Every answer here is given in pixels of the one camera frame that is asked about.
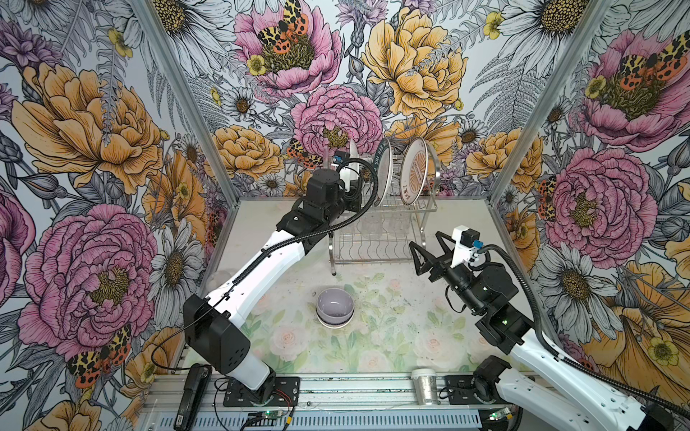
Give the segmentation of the lavender bowl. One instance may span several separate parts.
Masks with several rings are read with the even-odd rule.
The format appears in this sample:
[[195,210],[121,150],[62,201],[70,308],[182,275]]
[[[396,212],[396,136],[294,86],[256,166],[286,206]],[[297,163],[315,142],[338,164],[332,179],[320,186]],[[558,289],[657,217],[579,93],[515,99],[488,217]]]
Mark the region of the lavender bowl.
[[350,322],[354,312],[355,303],[352,296],[341,288],[327,288],[317,298],[317,317],[328,328],[344,327]]

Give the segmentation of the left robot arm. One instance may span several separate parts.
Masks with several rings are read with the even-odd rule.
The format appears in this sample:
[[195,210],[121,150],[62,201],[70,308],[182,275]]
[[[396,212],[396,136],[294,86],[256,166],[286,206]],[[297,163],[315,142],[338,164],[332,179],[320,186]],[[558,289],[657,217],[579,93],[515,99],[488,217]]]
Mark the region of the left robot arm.
[[373,203],[362,197],[354,168],[315,170],[307,194],[280,219],[262,249],[220,287],[184,303],[186,343],[216,371],[252,391],[258,402],[272,393],[275,372],[253,354],[242,326],[259,300],[318,242],[365,214]]

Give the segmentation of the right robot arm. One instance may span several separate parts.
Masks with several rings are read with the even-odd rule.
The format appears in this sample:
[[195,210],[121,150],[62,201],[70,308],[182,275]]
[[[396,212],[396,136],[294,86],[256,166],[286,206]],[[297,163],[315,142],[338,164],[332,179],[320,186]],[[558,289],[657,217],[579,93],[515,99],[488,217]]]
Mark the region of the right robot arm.
[[544,387],[491,356],[474,372],[465,394],[479,402],[507,402],[560,430],[671,430],[681,407],[582,366],[548,339],[537,299],[510,255],[485,245],[474,229],[438,232],[435,256],[410,242],[417,275],[442,280],[447,291],[477,317],[482,337],[503,354],[536,372]]

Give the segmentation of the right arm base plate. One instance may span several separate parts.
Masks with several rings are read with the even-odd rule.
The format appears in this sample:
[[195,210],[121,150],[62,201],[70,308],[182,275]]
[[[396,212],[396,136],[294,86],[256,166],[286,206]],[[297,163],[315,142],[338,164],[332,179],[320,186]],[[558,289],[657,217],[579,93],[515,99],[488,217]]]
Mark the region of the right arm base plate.
[[495,404],[501,400],[493,382],[475,375],[447,375],[440,393],[451,405]]

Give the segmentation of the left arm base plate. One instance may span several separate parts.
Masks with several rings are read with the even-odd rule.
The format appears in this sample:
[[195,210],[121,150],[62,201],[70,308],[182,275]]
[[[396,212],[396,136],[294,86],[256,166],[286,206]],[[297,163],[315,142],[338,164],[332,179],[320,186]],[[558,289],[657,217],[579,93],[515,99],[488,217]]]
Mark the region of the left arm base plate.
[[225,389],[223,406],[226,408],[293,407],[298,404],[301,379],[294,376],[278,376],[269,398],[263,402],[258,391],[250,391],[234,378]]

